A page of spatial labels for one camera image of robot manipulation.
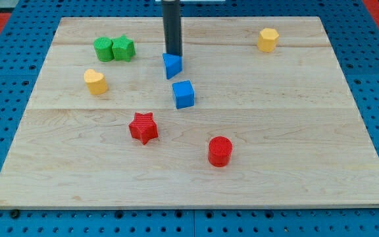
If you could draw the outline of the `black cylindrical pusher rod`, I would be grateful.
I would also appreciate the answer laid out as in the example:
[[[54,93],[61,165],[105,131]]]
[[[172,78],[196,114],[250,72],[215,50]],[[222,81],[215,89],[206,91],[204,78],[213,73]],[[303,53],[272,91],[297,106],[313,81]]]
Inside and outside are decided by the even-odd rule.
[[[182,25],[179,0],[162,0],[166,52],[182,56]]]

